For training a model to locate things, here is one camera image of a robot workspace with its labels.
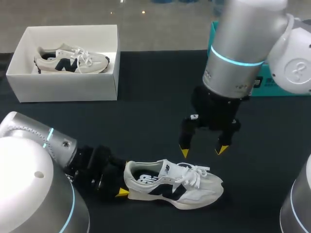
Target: black table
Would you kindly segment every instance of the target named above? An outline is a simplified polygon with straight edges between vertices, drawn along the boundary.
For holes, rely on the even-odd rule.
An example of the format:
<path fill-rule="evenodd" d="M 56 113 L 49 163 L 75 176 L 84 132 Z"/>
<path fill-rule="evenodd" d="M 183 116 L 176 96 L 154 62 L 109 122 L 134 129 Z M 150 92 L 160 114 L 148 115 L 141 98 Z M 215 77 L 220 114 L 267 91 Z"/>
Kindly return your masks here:
<path fill-rule="evenodd" d="M 128 160 L 185 161 L 179 126 L 194 113 L 190 95 L 202 81 L 205 50 L 122 52 L 119 100 L 101 102 L 19 103 L 4 75 L 8 58 L 0 55 L 0 119 L 17 111 L 79 145 L 102 143 Z M 310 108 L 311 97 L 251 98 L 241 105 L 242 129 L 224 154 L 214 151 L 219 133 L 199 131 L 186 160 L 223 179 L 220 201 L 180 211 L 157 201 L 107 203 L 84 196 L 90 232 L 279 233 L 282 202 L 311 152 Z"/>

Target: shoe sole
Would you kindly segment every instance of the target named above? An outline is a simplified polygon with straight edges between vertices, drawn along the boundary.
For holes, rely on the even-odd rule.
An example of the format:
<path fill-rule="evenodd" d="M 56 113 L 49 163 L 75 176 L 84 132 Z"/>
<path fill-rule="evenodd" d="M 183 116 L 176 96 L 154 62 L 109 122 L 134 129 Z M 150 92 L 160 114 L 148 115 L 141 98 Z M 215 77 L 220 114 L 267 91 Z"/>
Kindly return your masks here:
<path fill-rule="evenodd" d="M 171 199 L 165 198 L 163 196 L 156 196 L 156 195 L 140 193 L 140 192 L 137 192 L 133 189 L 129 189 L 129 192 L 130 193 L 128 195 L 128 199 L 131 199 L 131 200 L 165 200 L 180 210 L 198 209 L 198 208 L 202 208 L 202 207 L 205 207 L 207 205 L 210 205 L 210 204 L 214 203 L 215 201 L 217 201 L 217 199 L 215 199 L 215 200 L 211 200 L 210 202 L 205 202 L 205 203 L 201 203 L 198 205 L 191 205 L 191 204 L 178 203 L 175 200 L 171 200 Z"/>
<path fill-rule="evenodd" d="M 94 72 L 82 73 L 82 74 L 99 74 L 100 72 L 104 71 L 105 69 L 106 68 L 96 70 Z M 41 70 L 40 74 L 80 74 L 80 73 L 74 73 L 74 72 L 65 71 L 65 70 L 61 70 L 61 71 L 44 71 L 44 70 Z"/>

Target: shoebox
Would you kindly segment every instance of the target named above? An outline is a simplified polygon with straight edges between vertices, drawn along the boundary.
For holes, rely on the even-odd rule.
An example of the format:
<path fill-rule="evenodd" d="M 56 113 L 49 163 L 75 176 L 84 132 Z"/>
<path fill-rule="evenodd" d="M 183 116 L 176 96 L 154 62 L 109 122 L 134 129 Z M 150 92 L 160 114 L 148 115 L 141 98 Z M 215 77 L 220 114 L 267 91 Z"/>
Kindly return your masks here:
<path fill-rule="evenodd" d="M 209 55 L 210 48 L 213 44 L 214 37 L 216 34 L 218 22 L 212 22 L 210 28 L 209 42 L 207 53 Z M 251 92 L 251 96 L 301 96 L 298 94 L 292 94 L 284 91 L 274 81 L 267 63 L 263 64 L 260 72 L 258 73 L 257 79 L 254 83 L 254 88 Z"/>
<path fill-rule="evenodd" d="M 110 59 L 103 73 L 39 74 L 37 48 L 63 43 Z M 20 102 L 117 100 L 120 46 L 116 25 L 28 27 L 8 67 L 7 79 Z"/>

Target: white sneaker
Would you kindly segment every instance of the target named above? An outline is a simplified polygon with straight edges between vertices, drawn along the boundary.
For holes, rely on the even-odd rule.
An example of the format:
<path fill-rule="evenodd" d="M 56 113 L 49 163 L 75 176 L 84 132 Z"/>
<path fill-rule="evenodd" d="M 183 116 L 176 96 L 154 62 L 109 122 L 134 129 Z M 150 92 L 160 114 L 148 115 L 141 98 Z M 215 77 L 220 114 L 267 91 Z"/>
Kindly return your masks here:
<path fill-rule="evenodd" d="M 100 73 L 108 67 L 110 59 L 103 54 L 85 51 L 80 47 L 62 44 L 55 50 L 38 48 L 35 65 L 40 73 Z"/>
<path fill-rule="evenodd" d="M 181 210 L 196 209 L 215 202 L 224 192 L 219 177 L 209 167 L 168 160 L 155 163 L 130 161 L 124 170 L 129 199 L 166 200 Z"/>

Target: shoelace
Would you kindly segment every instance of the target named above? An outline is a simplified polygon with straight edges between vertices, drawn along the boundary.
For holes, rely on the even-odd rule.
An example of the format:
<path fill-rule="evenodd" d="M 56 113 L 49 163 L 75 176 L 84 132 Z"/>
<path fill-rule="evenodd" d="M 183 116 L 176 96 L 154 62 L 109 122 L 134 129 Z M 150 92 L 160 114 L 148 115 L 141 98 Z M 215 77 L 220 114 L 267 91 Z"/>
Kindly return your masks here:
<path fill-rule="evenodd" d="M 191 185 L 196 188 L 200 188 L 200 181 L 201 177 L 207 176 L 207 171 L 209 171 L 209 167 L 207 166 L 194 166 L 187 163 L 179 163 L 180 164 L 186 164 L 189 167 L 184 167 L 182 178 L 175 181 L 175 183 L 182 183 L 185 182 L 186 185 Z"/>
<path fill-rule="evenodd" d="M 80 58 L 84 61 L 84 63 L 87 66 L 91 66 L 92 65 L 92 60 L 90 58 L 90 54 L 88 54 L 88 51 L 85 51 L 83 48 L 76 46 L 76 49 L 72 49 L 72 51 L 74 51 L 74 55 L 71 56 L 71 58 L 76 59 L 77 58 L 77 68 L 79 70 L 79 72 L 82 74 L 81 70 L 80 70 L 80 65 L 79 65 L 79 61 Z"/>

